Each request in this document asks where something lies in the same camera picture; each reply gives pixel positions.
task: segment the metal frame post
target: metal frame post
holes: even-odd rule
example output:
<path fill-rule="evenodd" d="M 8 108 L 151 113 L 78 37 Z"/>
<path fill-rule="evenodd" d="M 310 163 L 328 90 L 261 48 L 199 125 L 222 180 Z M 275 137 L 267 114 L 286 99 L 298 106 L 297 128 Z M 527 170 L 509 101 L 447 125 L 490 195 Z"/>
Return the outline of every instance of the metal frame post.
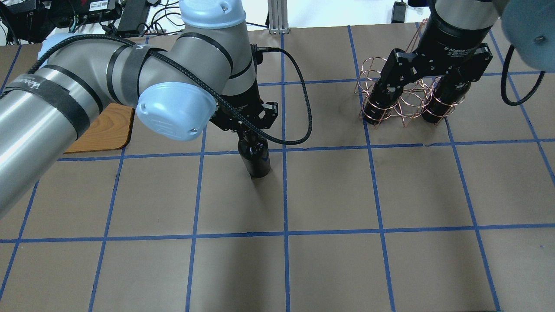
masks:
<path fill-rule="evenodd" d="M 287 0 L 268 0 L 268 16 L 270 17 L 270 34 L 289 33 L 287 22 Z"/>

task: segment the wooden board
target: wooden board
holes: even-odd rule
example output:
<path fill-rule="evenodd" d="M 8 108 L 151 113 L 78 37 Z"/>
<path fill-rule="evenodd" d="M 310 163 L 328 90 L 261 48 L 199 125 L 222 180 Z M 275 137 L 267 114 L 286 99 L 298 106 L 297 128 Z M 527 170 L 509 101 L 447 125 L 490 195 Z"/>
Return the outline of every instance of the wooden board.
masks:
<path fill-rule="evenodd" d="M 131 107 L 112 103 L 65 153 L 98 152 L 121 149 L 129 143 L 133 128 Z"/>

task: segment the electronic equipment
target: electronic equipment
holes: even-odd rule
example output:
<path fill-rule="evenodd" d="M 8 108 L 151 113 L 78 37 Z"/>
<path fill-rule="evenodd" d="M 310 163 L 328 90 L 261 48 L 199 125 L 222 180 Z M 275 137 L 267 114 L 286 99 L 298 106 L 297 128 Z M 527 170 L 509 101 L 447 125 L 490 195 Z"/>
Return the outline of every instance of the electronic equipment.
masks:
<path fill-rule="evenodd" d="M 407 13 L 407 4 L 405 2 L 395 1 L 393 11 L 391 13 L 391 23 L 404 23 Z"/>
<path fill-rule="evenodd" d="M 150 6 L 151 3 L 147 0 L 127 1 L 122 19 L 119 21 L 118 36 L 135 37 L 140 35 L 146 26 Z"/>
<path fill-rule="evenodd" d="M 427 7 L 428 2 L 426 0 L 408 0 L 408 5 L 413 8 Z"/>
<path fill-rule="evenodd" d="M 113 21 L 122 15 L 118 0 L 56 0 L 43 3 L 50 5 L 48 17 L 58 28 Z"/>
<path fill-rule="evenodd" d="M 0 2 L 0 17 L 8 28 L 7 42 L 17 43 L 19 39 L 30 43 L 42 42 L 55 28 L 48 13 L 47 7 L 39 0 L 28 0 L 10 6 Z"/>

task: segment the black cable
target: black cable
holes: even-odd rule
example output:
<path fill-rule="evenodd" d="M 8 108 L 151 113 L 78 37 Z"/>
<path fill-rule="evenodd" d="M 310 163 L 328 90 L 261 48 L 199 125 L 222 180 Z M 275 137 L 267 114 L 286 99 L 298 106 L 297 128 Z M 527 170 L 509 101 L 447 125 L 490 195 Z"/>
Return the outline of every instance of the black cable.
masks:
<path fill-rule="evenodd" d="M 247 22 L 247 24 L 248 24 L 248 25 L 253 25 L 253 26 L 258 26 L 258 27 L 269 28 L 269 27 L 266 26 L 266 25 L 260 25 L 260 24 L 256 24 L 256 23 L 249 23 L 249 22 Z"/>
<path fill-rule="evenodd" d="M 144 33 L 146 32 L 146 30 L 140 31 L 140 30 L 139 30 L 139 27 L 140 27 L 141 25 L 144 25 L 144 27 L 148 27 L 148 25 L 147 25 L 146 23 L 139 23 L 139 24 L 137 25 L 136 31 L 137 31 L 139 34 L 141 34 L 141 35 L 144 36 Z"/>
<path fill-rule="evenodd" d="M 106 36 L 106 35 L 103 35 L 103 34 L 84 34 L 84 35 L 78 35 L 78 36 L 70 37 L 70 38 L 62 40 L 58 44 L 55 44 L 52 48 L 50 48 L 48 51 L 46 51 L 46 53 L 40 57 L 40 59 L 29 69 L 29 71 L 27 73 L 34 74 L 40 68 L 40 66 L 50 56 L 52 56 L 52 54 L 54 54 L 57 50 L 65 47 L 65 46 L 67 46 L 67 45 L 69 45 L 73 42 L 80 41 L 80 40 L 85 40 L 85 39 L 111 40 L 111 41 L 116 41 L 116 42 L 119 42 L 119 43 L 126 44 L 130 47 L 135 45 L 135 43 L 131 40 L 128 40 L 128 39 L 125 39 L 125 38 L 117 38 L 117 37 Z M 300 79 L 301 86 L 302 86 L 302 92 L 303 92 L 303 95 L 305 97 L 305 102 L 306 102 L 306 112 L 308 114 L 308 120 L 309 120 L 308 130 L 306 131 L 305 136 L 303 138 L 299 139 L 299 140 L 293 140 L 293 141 L 282 140 L 282 139 L 274 138 L 271 135 L 265 133 L 264 131 L 262 131 L 258 127 L 254 126 L 254 124 L 252 124 L 252 122 L 250 122 L 248 119 L 246 119 L 240 113 L 240 111 L 238 111 L 231 104 L 229 104 L 229 102 L 226 101 L 218 92 L 216 92 L 209 85 L 207 85 L 205 82 L 200 80 L 200 78 L 198 78 L 195 74 L 193 74 L 188 69 L 183 67 L 181 64 L 177 63 L 176 61 L 172 60 L 171 58 L 169 58 L 169 57 L 167 57 L 163 54 L 160 54 L 158 51 L 153 50 L 153 49 L 149 50 L 149 54 L 151 56 L 153 56 L 154 58 L 157 58 L 157 59 L 161 60 L 162 62 L 171 65 L 172 67 L 174 67 L 178 71 L 185 74 L 194 83 L 196 83 L 198 86 L 200 86 L 202 89 L 206 90 L 210 95 L 212 95 L 220 105 L 222 105 L 228 111 L 230 111 L 232 113 L 233 117 L 237 118 L 240 122 L 242 122 L 245 126 L 249 127 L 256 134 L 258 134 L 258 135 L 262 136 L 263 138 L 266 138 L 266 139 L 268 139 L 272 142 L 275 142 L 277 144 L 283 144 L 283 145 L 301 144 L 309 138 L 310 133 L 312 132 L 312 112 L 311 112 L 311 109 L 310 109 L 310 102 L 309 102 L 308 94 L 307 94 L 307 91 L 306 91 L 306 84 L 305 84 L 304 79 L 302 78 L 301 70 L 299 69 L 299 66 L 297 65 L 297 62 L 295 61 L 295 59 L 293 59 L 293 56 L 291 56 L 291 54 L 289 54 L 287 51 L 285 51 L 283 49 L 265 47 L 265 48 L 259 48 L 258 50 L 262 51 L 263 53 L 265 53 L 265 52 L 281 52 L 281 53 L 285 54 L 291 60 L 291 62 L 293 63 L 293 66 L 295 67 L 295 70 L 297 71 L 297 74 L 299 74 L 299 79 Z"/>
<path fill-rule="evenodd" d="M 169 10 L 169 9 L 179 9 L 179 7 L 164 7 L 162 9 L 156 11 L 154 13 L 154 15 L 152 15 L 152 18 L 150 19 L 150 24 L 154 23 L 154 20 L 156 19 L 156 15 L 158 15 L 162 11 Z"/>
<path fill-rule="evenodd" d="M 173 35 L 173 34 L 180 33 L 180 32 L 182 32 L 182 31 L 175 31 L 175 32 L 169 32 L 169 33 L 160 33 L 160 34 L 156 34 L 156 35 L 154 35 L 154 36 L 155 36 L 155 37 L 158 37 L 158 36 L 171 36 L 171 35 Z"/>
<path fill-rule="evenodd" d="M 175 15 L 175 14 L 181 15 L 181 13 L 177 13 L 177 12 L 170 12 L 170 13 L 168 13 L 167 15 Z M 149 25 L 149 27 L 147 27 L 147 28 L 145 29 L 144 32 L 145 32 L 145 33 L 148 32 L 148 30 L 150 30 L 156 23 L 160 22 L 160 20 L 162 20 L 162 19 L 165 18 L 165 17 L 166 17 L 166 16 L 162 16 L 162 17 L 158 18 L 156 21 L 154 21 L 153 23 L 151 23 L 151 24 Z"/>
<path fill-rule="evenodd" d="M 71 3 L 70 0 L 67 0 L 67 2 L 69 3 L 69 6 L 71 7 L 71 10 L 73 11 L 73 24 L 77 23 L 77 13 L 75 12 L 75 8 L 73 7 L 73 4 Z M 69 32 L 71 32 L 73 25 L 69 26 Z"/>
<path fill-rule="evenodd" d="M 539 73 L 539 77 L 538 77 L 538 80 L 536 81 L 536 84 L 534 85 L 534 87 L 532 87 L 532 90 L 530 90 L 530 92 L 528 92 L 528 94 L 526 94 L 526 96 L 523 97 L 521 100 L 518 100 L 516 102 L 509 100 L 507 98 L 507 77 L 509 72 L 509 64 L 511 63 L 511 58 L 513 57 L 513 52 L 514 52 L 514 46 L 511 44 L 511 46 L 509 47 L 509 50 L 507 51 L 507 56 L 505 56 L 505 63 L 503 64 L 503 72 L 501 73 L 501 98 L 503 99 L 503 102 L 505 102 L 505 104 L 507 105 L 518 106 L 528 101 L 534 95 L 534 93 L 538 90 L 539 85 L 542 83 L 543 76 L 546 73 L 544 71 L 541 71 Z"/>
<path fill-rule="evenodd" d="M 100 26 L 104 26 L 104 25 L 102 25 L 102 14 L 104 14 L 103 11 L 101 11 L 100 15 L 98 16 L 98 23 L 100 24 Z"/>
<path fill-rule="evenodd" d="M 102 21 L 102 12 L 100 13 L 100 17 L 98 18 L 98 23 L 102 27 L 102 30 L 105 31 L 106 34 L 108 34 L 108 35 L 120 37 L 118 35 L 118 30 L 114 26 L 115 21 L 112 21 L 111 23 L 108 23 L 107 25 L 104 25 L 103 23 L 101 23 L 101 21 Z"/>
<path fill-rule="evenodd" d="M 29 34 L 31 33 L 31 28 L 33 28 L 33 16 L 34 16 L 33 12 L 30 12 L 30 13 L 27 14 L 26 23 L 27 23 L 27 32 Z"/>
<path fill-rule="evenodd" d="M 164 30 L 162 29 L 162 25 L 160 25 L 160 23 L 155 23 L 154 24 L 154 31 L 156 33 L 164 33 Z"/>
<path fill-rule="evenodd" d="M 175 23 L 174 21 L 172 21 L 172 20 L 168 17 L 168 15 L 169 15 L 169 14 L 166 14 L 166 15 L 164 15 L 164 16 L 166 17 L 166 19 L 168 20 L 168 22 L 172 23 L 174 26 L 176 26 L 176 27 L 185 26 L 185 23 L 183 23 L 183 24 L 177 24 L 177 23 Z"/>
<path fill-rule="evenodd" d="M 6 33 L 6 30 L 4 29 L 4 27 L 0 26 L 0 28 L 2 29 L 2 31 L 4 32 L 4 37 L 6 38 L 6 46 L 9 46 L 9 42 L 8 42 L 8 33 Z"/>
<path fill-rule="evenodd" d="M 6 25 L 6 27 L 8 28 L 8 34 L 12 34 L 13 37 L 13 41 L 17 44 L 21 44 L 21 42 L 19 41 L 19 38 L 17 38 L 16 33 L 13 31 L 13 27 L 12 25 L 9 23 L 8 18 L 6 16 L 4 16 L 4 12 L 0 9 L 0 18 L 2 19 L 4 25 Z"/>
<path fill-rule="evenodd" d="M 80 28 L 81 26 L 85 25 L 86 22 L 87 22 L 87 17 L 85 16 L 85 18 L 84 18 L 78 25 L 76 25 L 75 28 L 74 28 L 73 30 L 70 29 L 69 32 L 70 32 L 70 33 L 75 33 L 75 32 L 77 32 L 77 30 L 79 30 L 79 28 Z"/>

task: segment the velcro strap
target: velcro strap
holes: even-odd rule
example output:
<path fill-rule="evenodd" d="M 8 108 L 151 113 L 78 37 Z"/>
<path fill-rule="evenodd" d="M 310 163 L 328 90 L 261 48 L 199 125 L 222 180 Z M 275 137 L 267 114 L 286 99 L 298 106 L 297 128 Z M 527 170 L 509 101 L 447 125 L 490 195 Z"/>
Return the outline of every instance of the velcro strap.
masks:
<path fill-rule="evenodd" d="M 3 96 L 13 90 L 23 90 L 39 96 L 57 109 L 71 123 L 77 138 L 90 126 L 87 112 L 61 85 L 35 74 L 23 74 L 12 81 L 3 92 Z"/>
<path fill-rule="evenodd" d="M 155 48 L 149 44 L 136 43 L 131 53 L 127 56 L 127 60 L 123 65 L 122 72 L 122 92 L 126 100 L 126 104 L 135 105 L 139 102 L 139 76 L 143 69 L 144 62 L 148 58 L 148 52 L 151 50 L 162 50 Z"/>
<path fill-rule="evenodd" d="M 94 99 L 94 102 L 97 104 L 97 107 L 98 107 L 98 113 L 99 114 L 102 113 L 102 111 L 104 110 L 104 105 L 102 105 L 102 101 L 100 100 L 100 97 L 94 91 L 94 89 L 86 81 L 84 81 L 81 77 L 77 76 L 75 73 L 73 73 L 73 72 L 71 72 L 71 71 L 69 71 L 69 70 L 67 70 L 67 69 L 65 69 L 61 66 L 54 65 L 54 64 L 47 64 L 47 65 L 44 66 L 44 68 L 59 71 L 62 74 L 68 76 L 71 79 L 73 79 L 75 82 L 77 82 Z"/>

